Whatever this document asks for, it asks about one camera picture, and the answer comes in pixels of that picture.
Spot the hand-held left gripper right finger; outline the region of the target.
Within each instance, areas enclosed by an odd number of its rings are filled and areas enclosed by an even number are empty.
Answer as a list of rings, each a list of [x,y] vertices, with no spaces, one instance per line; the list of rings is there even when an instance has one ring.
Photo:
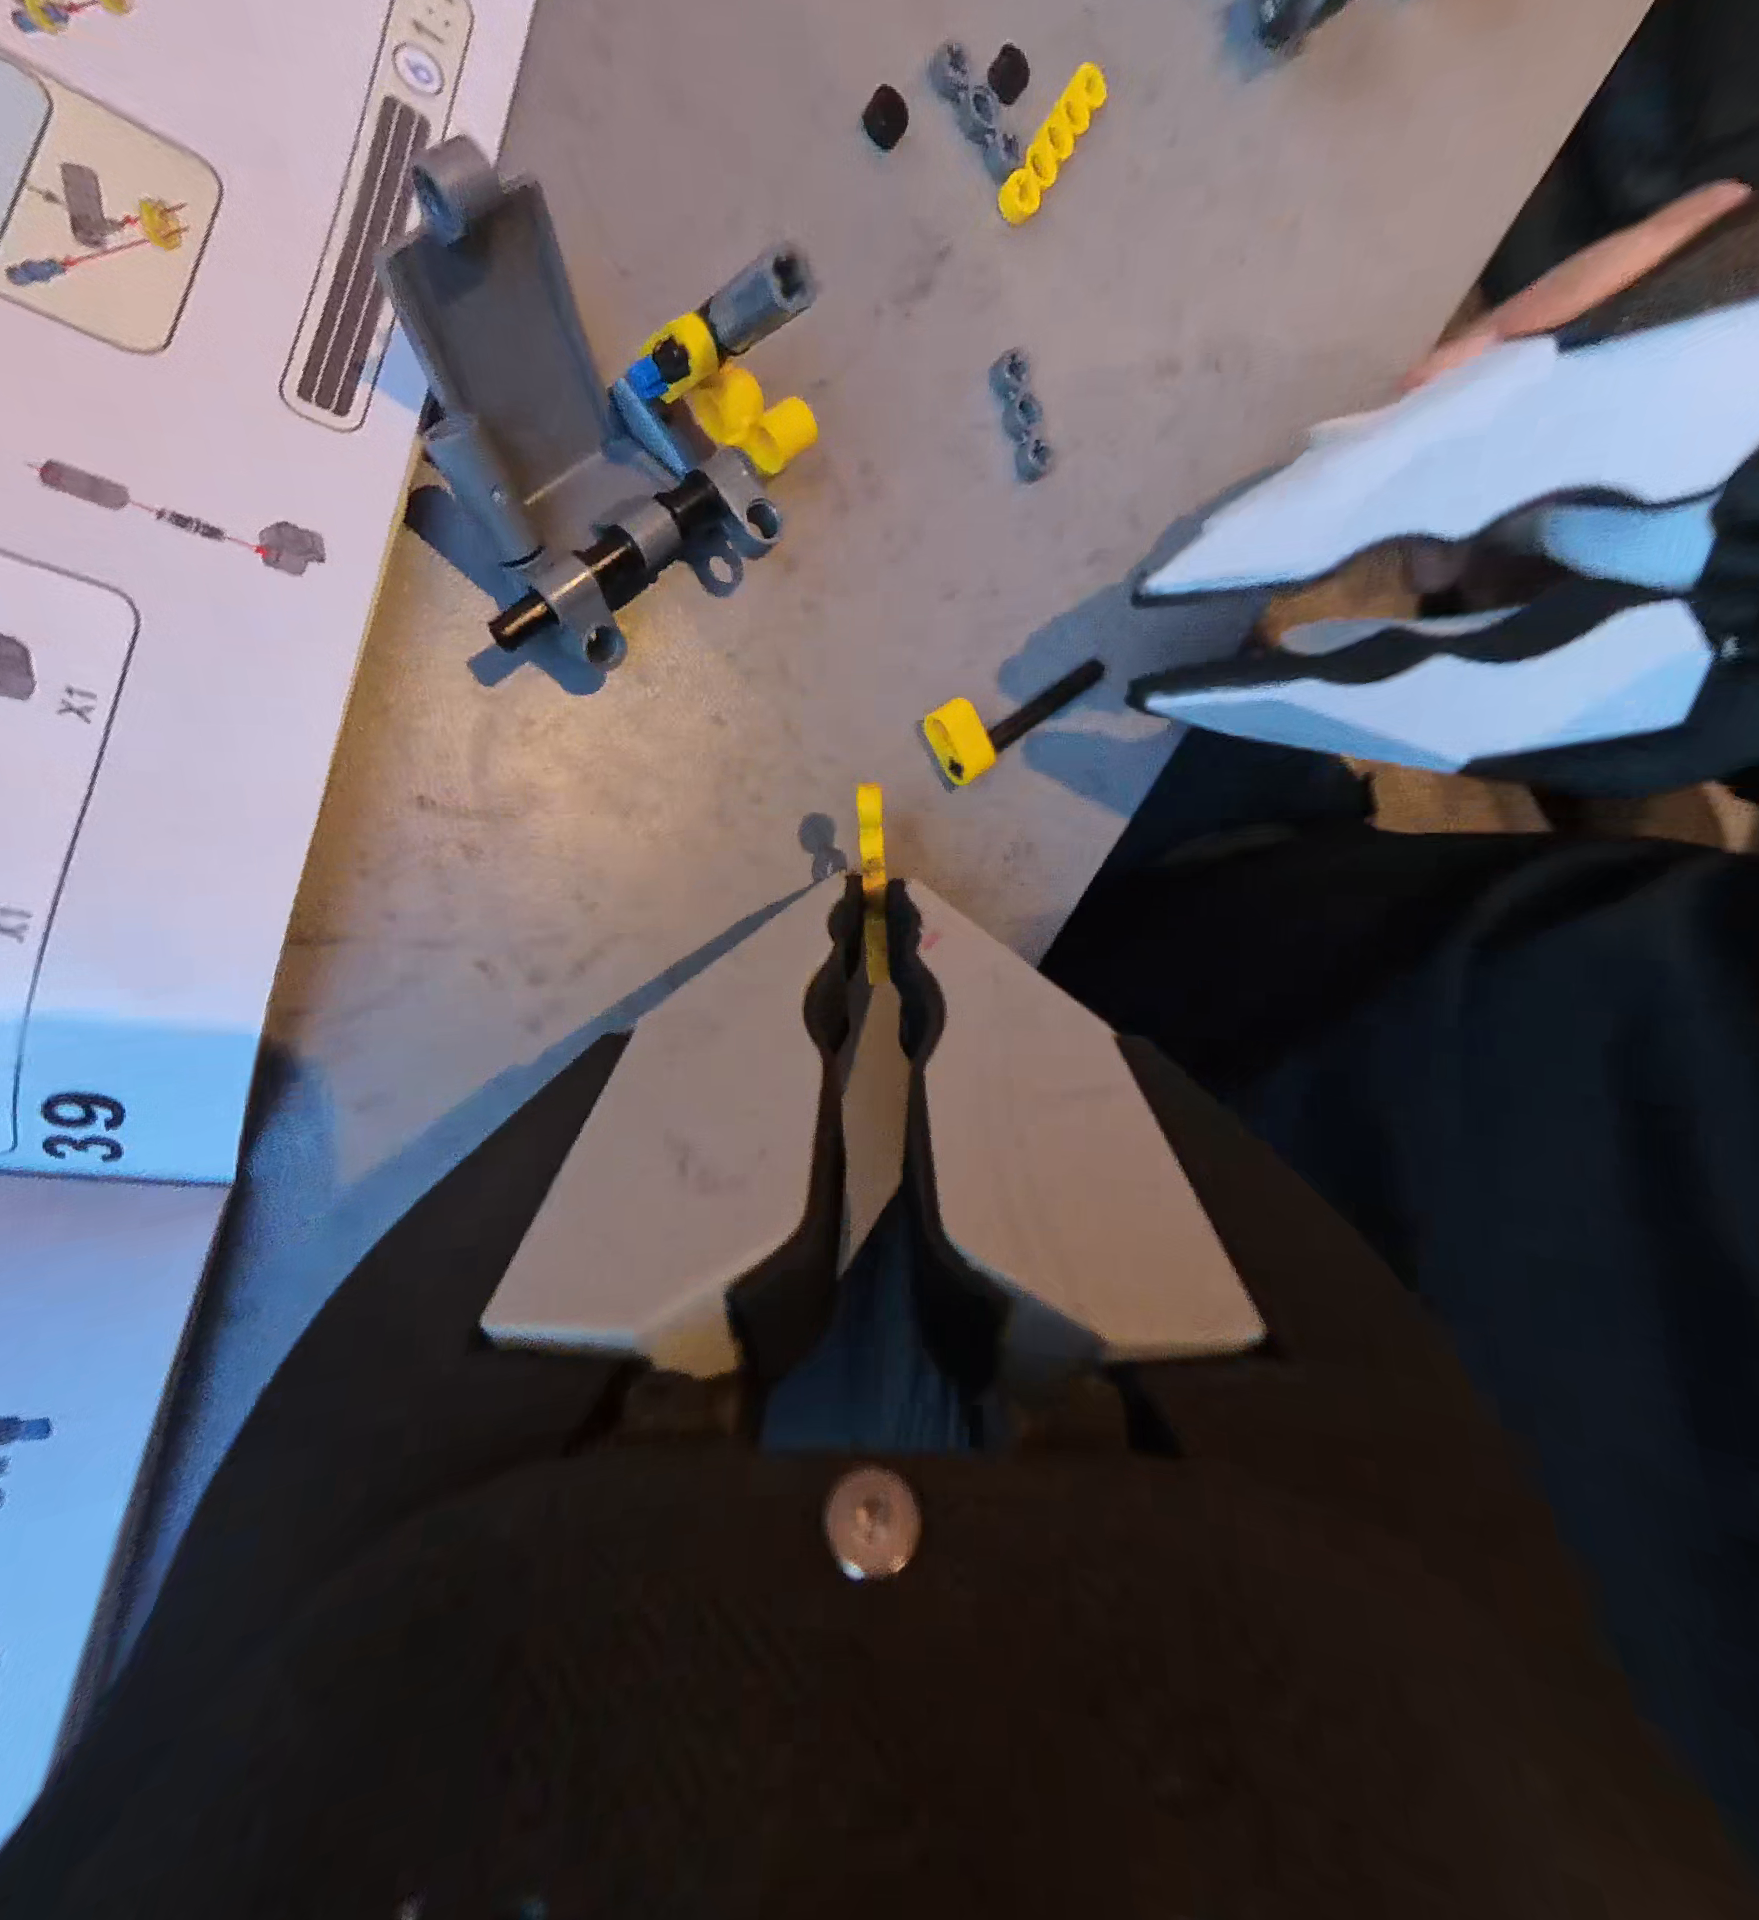
[[[1267,1329],[1119,1036],[935,892],[891,882],[902,1189],[942,1365],[1125,1365]]]

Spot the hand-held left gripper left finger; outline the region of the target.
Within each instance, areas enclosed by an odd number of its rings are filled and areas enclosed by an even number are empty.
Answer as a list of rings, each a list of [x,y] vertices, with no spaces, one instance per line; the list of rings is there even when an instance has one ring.
[[[492,1346],[756,1388],[813,1356],[838,1311],[862,922],[858,878],[813,888],[635,1024],[483,1310]]]

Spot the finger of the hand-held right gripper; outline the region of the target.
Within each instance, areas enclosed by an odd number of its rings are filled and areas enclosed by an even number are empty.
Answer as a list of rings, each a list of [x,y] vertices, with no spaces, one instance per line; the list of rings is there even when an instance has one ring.
[[[1398,539],[1467,541],[1540,502],[1672,507],[1759,451],[1759,299],[1583,347],[1490,350],[1215,501],[1139,605],[1305,585]]]
[[[1181,726],[1420,772],[1667,732],[1718,660],[1680,598],[1540,598],[1438,618],[1319,618],[1135,680]]]

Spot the yellow thin ridged beam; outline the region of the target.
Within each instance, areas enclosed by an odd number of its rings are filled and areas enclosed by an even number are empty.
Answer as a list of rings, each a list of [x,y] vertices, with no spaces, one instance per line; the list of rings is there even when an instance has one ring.
[[[885,795],[875,780],[854,791],[859,855],[862,940],[868,984],[891,980],[889,957],[889,869],[885,842]]]

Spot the small yellow axle connector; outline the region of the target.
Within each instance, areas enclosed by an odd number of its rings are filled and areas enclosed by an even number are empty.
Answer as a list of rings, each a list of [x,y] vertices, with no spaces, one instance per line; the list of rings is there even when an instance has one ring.
[[[991,728],[966,699],[928,713],[921,732],[938,765],[941,780],[952,789],[983,778],[1000,759]]]

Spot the black axle rod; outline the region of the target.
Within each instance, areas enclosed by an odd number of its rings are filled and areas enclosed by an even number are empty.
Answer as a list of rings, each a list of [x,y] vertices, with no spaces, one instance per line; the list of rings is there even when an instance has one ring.
[[[1098,687],[1104,678],[1104,660],[1084,660],[1069,672],[1061,674],[1054,684],[1047,684],[1034,699],[1024,703],[1020,709],[1013,709],[987,730],[987,738],[995,754],[1007,754],[1020,740]]]

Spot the person's right forearm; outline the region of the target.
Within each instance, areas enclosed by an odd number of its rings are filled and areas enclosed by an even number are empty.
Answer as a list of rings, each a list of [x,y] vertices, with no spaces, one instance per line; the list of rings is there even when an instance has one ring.
[[[1759,187],[1759,3],[1656,3],[1521,205],[1478,290],[1508,300],[1720,179]]]

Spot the grey desk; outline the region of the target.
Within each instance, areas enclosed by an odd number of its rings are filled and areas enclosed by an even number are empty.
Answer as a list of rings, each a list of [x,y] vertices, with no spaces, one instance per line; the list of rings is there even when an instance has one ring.
[[[921,717],[1136,674],[1219,637],[1133,569],[1443,335],[1645,5],[1351,5],[1296,60],[1228,5],[536,5],[502,163],[548,191],[612,357],[770,243],[813,312],[750,360],[819,445],[735,589],[652,589],[600,692],[483,657],[488,599],[400,533],[265,1020],[243,1179],[196,1310],[103,1651],[130,1662],[220,1453],[318,1307],[412,1203],[600,1034],[849,849],[888,789],[906,869],[1039,953],[1173,751],[1101,694],[1010,780],[944,796]],[[1075,68],[1106,109],[1008,229],[926,76],[1004,42],[1022,150]],[[859,114],[911,107],[891,154]],[[991,395],[1031,357],[1054,473]]]

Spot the person's right hand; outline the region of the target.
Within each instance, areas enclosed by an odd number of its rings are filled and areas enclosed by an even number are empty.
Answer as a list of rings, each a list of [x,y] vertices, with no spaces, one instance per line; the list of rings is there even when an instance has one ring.
[[[1511,299],[1455,327],[1400,383],[1409,395],[1492,350],[1555,333],[1651,276],[1700,235],[1739,213],[1756,187],[1744,179],[1703,184],[1656,214],[1549,269]]]

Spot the grey three-hole connector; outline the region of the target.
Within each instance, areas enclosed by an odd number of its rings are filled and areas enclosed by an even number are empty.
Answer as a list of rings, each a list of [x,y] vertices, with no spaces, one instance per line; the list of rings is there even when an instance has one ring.
[[[956,40],[941,42],[926,64],[935,96],[952,111],[962,135],[980,151],[995,181],[1010,179],[1024,159],[1017,134],[987,79],[977,75],[966,49]]]
[[[1055,443],[1034,386],[1031,357],[1024,350],[1002,351],[988,369],[988,387],[1010,441],[1017,481],[1036,485],[1047,479],[1055,466]]]

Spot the yellow five-hole flat beam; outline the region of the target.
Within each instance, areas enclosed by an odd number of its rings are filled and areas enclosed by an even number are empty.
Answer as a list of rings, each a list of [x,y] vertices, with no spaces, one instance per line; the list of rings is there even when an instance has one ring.
[[[1104,68],[1092,60],[1082,62],[1025,146],[1017,166],[998,185],[997,207],[1008,229],[1022,229],[1038,216],[1065,163],[1106,109],[1107,98]]]

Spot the building instruction booklet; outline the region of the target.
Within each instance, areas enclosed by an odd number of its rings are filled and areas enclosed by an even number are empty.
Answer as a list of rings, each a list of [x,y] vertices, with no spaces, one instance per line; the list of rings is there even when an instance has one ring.
[[[0,5],[0,1848],[99,1688],[527,3]]]

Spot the grey yellow brick subassembly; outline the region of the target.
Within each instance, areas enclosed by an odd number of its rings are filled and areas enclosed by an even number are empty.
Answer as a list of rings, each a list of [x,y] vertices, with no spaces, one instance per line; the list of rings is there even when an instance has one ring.
[[[414,161],[412,185],[417,226],[380,280],[439,408],[421,448],[447,525],[507,580],[491,641],[608,675],[627,653],[621,615],[669,569],[781,541],[770,479],[819,423],[806,402],[766,406],[745,357],[818,303],[816,265],[772,246],[604,375],[532,179],[460,135]]]

